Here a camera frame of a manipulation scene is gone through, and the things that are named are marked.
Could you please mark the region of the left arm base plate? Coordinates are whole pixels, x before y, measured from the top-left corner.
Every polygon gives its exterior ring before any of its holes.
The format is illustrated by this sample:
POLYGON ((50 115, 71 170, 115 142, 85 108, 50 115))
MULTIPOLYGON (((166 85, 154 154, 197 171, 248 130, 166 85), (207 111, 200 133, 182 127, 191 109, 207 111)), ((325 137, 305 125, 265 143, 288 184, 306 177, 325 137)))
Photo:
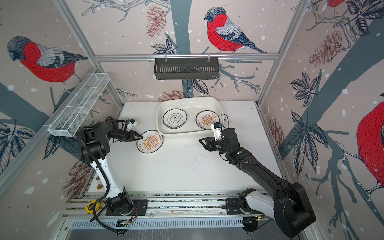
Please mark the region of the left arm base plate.
POLYGON ((122 210, 117 213, 113 213, 110 210, 107 210, 106 216, 108 217, 127 217, 127 216, 145 216, 147 207, 148 207, 148 200, 145 199, 138 199, 138 200, 132 200, 133 207, 128 210, 122 210))

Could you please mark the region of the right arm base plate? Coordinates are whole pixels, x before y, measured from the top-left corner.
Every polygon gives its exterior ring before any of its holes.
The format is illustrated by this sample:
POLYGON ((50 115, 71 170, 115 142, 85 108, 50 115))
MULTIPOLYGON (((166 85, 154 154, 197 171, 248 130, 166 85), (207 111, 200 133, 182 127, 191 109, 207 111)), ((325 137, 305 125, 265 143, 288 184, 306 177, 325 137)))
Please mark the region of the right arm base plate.
POLYGON ((247 205, 245 200, 239 198, 228 198, 225 199, 225 205, 222 206, 222 209, 226 210, 228 215, 262 215, 260 211, 251 210, 247 205))

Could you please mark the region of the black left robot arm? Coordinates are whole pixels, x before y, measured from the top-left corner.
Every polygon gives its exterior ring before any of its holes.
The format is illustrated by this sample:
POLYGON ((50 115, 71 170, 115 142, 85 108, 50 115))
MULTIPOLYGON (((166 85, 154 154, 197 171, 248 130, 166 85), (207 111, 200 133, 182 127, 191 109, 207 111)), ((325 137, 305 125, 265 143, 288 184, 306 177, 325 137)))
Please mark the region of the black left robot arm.
POLYGON ((107 117, 104 122, 83 126, 76 133, 81 160, 91 165, 106 189, 105 196, 108 216, 127 216, 134 209, 134 203, 125 187, 118 181, 115 171, 107 159, 110 140, 115 142, 136 142, 143 136, 133 131, 137 125, 134 119, 116 120, 107 117))

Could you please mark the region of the orange sunburst plate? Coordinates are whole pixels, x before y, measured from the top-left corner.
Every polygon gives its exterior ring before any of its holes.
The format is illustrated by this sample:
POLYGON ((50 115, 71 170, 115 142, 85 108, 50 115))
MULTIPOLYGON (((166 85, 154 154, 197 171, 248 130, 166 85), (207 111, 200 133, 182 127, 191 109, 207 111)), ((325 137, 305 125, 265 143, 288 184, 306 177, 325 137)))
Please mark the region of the orange sunburst plate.
POLYGON ((137 141, 137 149, 144 154, 158 151, 164 142, 163 136, 155 130, 149 130, 142 134, 142 139, 137 141))
POLYGON ((203 130, 210 130, 211 125, 219 121, 219 115, 213 111, 202 111, 196 116, 196 124, 203 130))

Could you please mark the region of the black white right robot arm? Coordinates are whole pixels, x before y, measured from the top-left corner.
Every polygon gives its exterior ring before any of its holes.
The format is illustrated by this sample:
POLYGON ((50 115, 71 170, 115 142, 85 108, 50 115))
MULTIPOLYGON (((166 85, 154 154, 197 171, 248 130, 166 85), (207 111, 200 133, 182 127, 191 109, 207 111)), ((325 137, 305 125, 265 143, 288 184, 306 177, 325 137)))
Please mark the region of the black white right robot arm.
POLYGON ((200 139, 205 150, 219 152, 225 161, 249 175, 266 192, 247 189, 239 195, 240 208, 253 210, 274 219, 280 230, 289 238, 313 224, 317 219, 304 187, 290 183, 271 172, 253 154, 241 147, 235 129, 214 129, 214 136, 200 139))

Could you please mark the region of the white green-rim plate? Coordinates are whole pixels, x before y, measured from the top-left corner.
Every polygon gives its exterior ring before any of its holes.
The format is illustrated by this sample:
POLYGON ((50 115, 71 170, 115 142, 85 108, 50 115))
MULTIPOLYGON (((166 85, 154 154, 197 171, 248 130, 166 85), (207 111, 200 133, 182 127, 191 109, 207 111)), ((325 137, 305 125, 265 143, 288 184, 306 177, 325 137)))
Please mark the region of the white green-rim plate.
POLYGON ((187 121, 187 113, 182 109, 171 109, 163 115, 163 123, 169 129, 181 128, 187 121))

